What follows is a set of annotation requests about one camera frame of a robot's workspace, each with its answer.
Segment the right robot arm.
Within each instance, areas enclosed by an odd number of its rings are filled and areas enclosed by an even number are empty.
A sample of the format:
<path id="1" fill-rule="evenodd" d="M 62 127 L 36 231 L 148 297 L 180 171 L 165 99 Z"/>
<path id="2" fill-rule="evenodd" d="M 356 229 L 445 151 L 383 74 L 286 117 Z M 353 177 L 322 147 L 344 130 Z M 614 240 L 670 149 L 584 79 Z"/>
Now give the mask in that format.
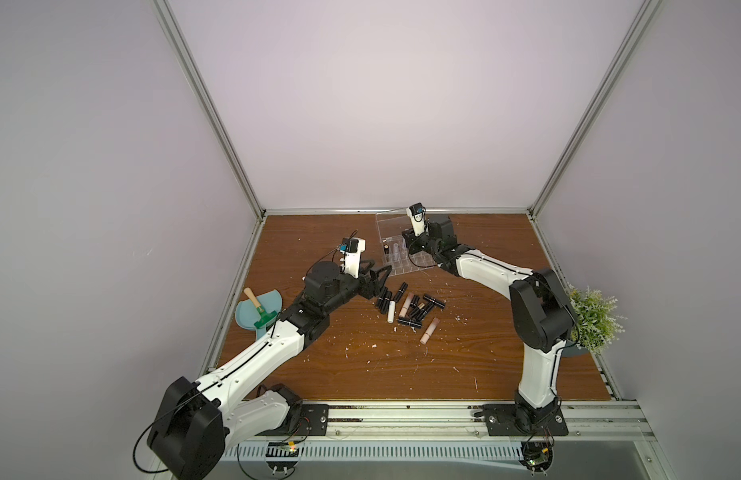
<path id="1" fill-rule="evenodd" d="M 474 281 L 507 298 L 515 332 L 524 344 L 515 396 L 519 418 L 538 422 L 560 406 L 556 390 L 561 350 L 577 315 L 557 273 L 500 261 L 457 240 L 446 215 L 427 217 L 422 204 L 406 209 L 411 227 L 402 232 L 409 254 L 425 252 L 436 267 Z"/>

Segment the clear acrylic lipstick organizer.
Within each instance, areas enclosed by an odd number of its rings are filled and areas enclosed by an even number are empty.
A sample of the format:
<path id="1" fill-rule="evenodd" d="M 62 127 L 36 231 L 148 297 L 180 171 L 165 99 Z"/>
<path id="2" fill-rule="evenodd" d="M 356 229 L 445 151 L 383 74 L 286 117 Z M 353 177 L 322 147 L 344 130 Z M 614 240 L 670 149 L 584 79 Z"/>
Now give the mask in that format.
<path id="1" fill-rule="evenodd" d="M 382 250 L 382 265 L 391 267 L 391 276 L 410 274 L 436 266 L 430 254 L 424 251 L 409 252 L 403 235 L 413 228 L 408 207 L 376 213 L 375 221 Z"/>

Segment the pink lipstick tube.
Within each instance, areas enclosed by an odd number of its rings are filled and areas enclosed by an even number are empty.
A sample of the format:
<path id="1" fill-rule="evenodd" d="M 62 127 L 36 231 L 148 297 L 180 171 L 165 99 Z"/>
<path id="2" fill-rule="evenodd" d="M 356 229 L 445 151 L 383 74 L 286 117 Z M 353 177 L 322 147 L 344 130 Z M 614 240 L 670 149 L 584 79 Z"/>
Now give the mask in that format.
<path id="1" fill-rule="evenodd" d="M 438 324 L 440 324 L 440 319 L 439 318 L 433 318 L 430 321 L 430 324 L 428 324 L 426 330 L 423 332 L 423 334 L 422 334 L 422 336 L 421 336 L 421 338 L 419 340 L 419 343 L 421 345 L 425 345 L 430 340 L 430 338 L 434 334 L 434 331 L 436 330 Z"/>
<path id="2" fill-rule="evenodd" d="M 413 298 L 414 298 L 414 295 L 412 293 L 408 294 L 408 296 L 405 298 L 401 306 L 400 312 L 398 314 L 399 318 L 406 318 L 408 314 L 408 310 L 410 308 L 410 304 L 412 304 Z"/>

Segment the black lipstick centre right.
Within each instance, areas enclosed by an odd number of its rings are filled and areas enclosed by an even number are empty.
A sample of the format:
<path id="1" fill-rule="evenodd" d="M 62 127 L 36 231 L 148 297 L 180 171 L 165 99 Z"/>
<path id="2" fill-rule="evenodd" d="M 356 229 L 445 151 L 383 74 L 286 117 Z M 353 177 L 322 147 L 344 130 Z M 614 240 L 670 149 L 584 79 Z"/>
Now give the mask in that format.
<path id="1" fill-rule="evenodd" d="M 420 308 L 420 310 L 418 310 L 415 316 L 415 321 L 422 322 L 422 320 L 424 320 L 424 318 L 426 318 L 426 316 L 428 316 L 428 314 L 430 314 L 430 312 L 432 312 L 434 308 L 436 308 L 436 305 L 434 303 L 428 303 L 424 305 L 422 308 Z"/>

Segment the white lipstick tube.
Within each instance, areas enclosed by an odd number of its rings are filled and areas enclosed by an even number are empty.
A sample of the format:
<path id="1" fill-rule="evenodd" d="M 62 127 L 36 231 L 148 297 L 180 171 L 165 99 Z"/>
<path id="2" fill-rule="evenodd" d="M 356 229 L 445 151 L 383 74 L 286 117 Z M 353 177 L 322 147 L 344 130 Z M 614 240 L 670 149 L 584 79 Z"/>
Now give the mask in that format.
<path id="1" fill-rule="evenodd" d="M 387 310 L 387 323 L 392 324 L 395 319 L 395 308 L 396 308 L 396 302 L 391 300 L 388 303 L 388 310 Z"/>

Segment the black lipstick top middle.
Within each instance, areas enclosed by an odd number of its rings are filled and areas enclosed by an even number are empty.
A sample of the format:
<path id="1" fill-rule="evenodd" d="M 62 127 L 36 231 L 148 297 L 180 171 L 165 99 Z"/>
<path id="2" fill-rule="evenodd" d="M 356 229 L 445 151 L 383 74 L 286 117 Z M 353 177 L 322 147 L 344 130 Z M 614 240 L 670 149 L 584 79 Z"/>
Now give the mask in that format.
<path id="1" fill-rule="evenodd" d="M 408 288 L 408 284 L 406 282 L 402 282 L 402 284 L 399 286 L 398 290 L 396 291 L 396 294 L 394 295 L 393 300 L 395 302 L 400 302 L 400 299 L 402 298 L 403 294 L 406 292 Z"/>

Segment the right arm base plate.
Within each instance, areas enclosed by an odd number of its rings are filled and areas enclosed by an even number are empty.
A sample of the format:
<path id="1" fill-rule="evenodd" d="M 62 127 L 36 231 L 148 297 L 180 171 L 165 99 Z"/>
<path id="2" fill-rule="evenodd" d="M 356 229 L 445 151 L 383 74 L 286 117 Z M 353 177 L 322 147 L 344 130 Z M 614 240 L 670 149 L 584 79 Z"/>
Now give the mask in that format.
<path id="1" fill-rule="evenodd" d="M 534 408 L 518 404 L 485 404 L 474 414 L 482 421 L 489 436 L 568 436 L 569 430 L 561 411 L 561 403 Z"/>

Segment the pink lipstick tube upper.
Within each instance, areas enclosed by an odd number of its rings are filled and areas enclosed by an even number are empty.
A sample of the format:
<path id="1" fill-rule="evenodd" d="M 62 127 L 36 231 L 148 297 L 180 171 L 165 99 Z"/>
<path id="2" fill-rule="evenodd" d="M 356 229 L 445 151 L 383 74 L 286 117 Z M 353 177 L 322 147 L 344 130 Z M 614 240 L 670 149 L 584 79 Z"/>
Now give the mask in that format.
<path id="1" fill-rule="evenodd" d="M 410 308 L 410 304 L 412 304 L 413 298 L 414 298 L 414 295 L 412 293 L 408 294 L 408 296 L 405 298 L 401 306 L 400 312 L 398 314 L 399 318 L 406 318 L 408 314 L 408 310 Z"/>

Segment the controller board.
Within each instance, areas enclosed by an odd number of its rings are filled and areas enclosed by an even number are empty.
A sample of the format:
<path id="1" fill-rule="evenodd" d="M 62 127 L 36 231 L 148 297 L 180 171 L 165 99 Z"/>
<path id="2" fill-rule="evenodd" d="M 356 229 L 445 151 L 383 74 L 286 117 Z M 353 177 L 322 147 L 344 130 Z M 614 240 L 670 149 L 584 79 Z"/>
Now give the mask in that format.
<path id="1" fill-rule="evenodd" d="M 520 464 L 529 472 L 546 473 L 553 462 L 553 448 L 539 442 L 525 442 L 520 448 Z"/>
<path id="2" fill-rule="evenodd" d="M 266 448 L 266 466 L 270 468 L 273 478 L 284 479 L 296 472 L 296 466 L 300 462 L 300 450 L 295 445 L 268 444 Z"/>

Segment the aluminium front rail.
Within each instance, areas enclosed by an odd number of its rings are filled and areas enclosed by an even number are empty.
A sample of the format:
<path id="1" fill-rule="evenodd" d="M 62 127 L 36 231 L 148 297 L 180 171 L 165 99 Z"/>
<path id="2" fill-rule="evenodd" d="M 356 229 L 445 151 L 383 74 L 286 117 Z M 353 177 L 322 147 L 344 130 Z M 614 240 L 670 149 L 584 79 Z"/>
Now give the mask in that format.
<path id="1" fill-rule="evenodd" d="M 513 404 L 498 400 L 368 400 L 306 401 L 330 406 L 326 436 L 296 437 L 310 441 L 478 441 L 506 437 L 542 440 L 544 436 L 489 436 L 473 414 L 485 404 Z M 645 414 L 635 401 L 563 402 L 561 411 L 568 436 L 550 436 L 557 442 L 654 440 Z"/>

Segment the pink lipstick tube lower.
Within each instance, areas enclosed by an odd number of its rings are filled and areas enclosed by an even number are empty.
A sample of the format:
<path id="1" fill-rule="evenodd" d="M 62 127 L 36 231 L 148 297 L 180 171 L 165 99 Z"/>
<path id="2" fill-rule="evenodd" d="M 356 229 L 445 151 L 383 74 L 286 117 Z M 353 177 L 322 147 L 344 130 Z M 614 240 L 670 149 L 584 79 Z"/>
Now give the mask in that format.
<path id="1" fill-rule="evenodd" d="M 430 338 L 434 334 L 434 331 L 436 330 L 438 324 L 440 324 L 440 319 L 439 318 L 433 318 L 430 321 L 430 324 L 428 324 L 426 330 L 423 332 L 423 334 L 422 334 L 422 336 L 421 336 L 421 338 L 419 340 L 419 343 L 421 345 L 425 345 L 430 340 Z"/>

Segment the teal dustpan tray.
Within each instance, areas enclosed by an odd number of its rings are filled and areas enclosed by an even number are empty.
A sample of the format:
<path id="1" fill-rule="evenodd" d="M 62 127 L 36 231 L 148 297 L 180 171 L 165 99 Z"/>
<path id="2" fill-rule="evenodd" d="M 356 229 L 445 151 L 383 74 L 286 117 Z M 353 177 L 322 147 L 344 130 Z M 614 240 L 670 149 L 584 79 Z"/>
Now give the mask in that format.
<path id="1" fill-rule="evenodd" d="M 240 301 L 234 312 L 236 324 L 242 329 L 256 332 L 256 335 L 260 337 L 280 315 L 282 294 L 278 290 L 272 290 L 256 295 L 249 287 L 246 287 L 244 295 L 246 300 Z"/>

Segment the green artificial plant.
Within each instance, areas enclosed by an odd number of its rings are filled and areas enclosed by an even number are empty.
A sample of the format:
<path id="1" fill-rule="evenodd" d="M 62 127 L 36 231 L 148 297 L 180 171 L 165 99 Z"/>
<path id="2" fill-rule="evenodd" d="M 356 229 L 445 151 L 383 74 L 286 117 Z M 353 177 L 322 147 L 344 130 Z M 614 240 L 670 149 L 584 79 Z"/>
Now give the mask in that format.
<path id="1" fill-rule="evenodd" d="M 570 285 L 571 306 L 577 316 L 569 345 L 564 348 L 566 356 L 589 352 L 602 354 L 625 332 L 625 318 L 615 313 L 617 299 L 605 296 L 600 290 L 578 289 Z"/>

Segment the left controller board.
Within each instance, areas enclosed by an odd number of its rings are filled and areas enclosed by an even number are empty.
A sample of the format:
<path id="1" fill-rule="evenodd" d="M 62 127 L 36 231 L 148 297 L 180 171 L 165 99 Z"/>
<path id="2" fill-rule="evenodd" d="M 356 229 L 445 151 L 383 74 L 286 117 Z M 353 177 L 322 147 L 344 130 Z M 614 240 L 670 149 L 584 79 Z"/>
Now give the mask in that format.
<path id="1" fill-rule="evenodd" d="M 273 478 L 284 479 L 296 472 L 296 466 L 300 462 L 300 450 L 295 445 L 268 444 L 266 448 L 266 466 L 270 468 Z"/>

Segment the right controller board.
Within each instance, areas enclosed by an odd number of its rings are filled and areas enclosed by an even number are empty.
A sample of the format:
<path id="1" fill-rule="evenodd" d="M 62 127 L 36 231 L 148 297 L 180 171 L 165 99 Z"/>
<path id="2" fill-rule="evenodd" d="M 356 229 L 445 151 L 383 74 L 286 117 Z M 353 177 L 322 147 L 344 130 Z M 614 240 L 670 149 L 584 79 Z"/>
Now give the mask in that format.
<path id="1" fill-rule="evenodd" d="M 520 448 L 520 464 L 529 472 L 546 473 L 553 462 L 553 448 L 539 442 L 525 442 Z"/>

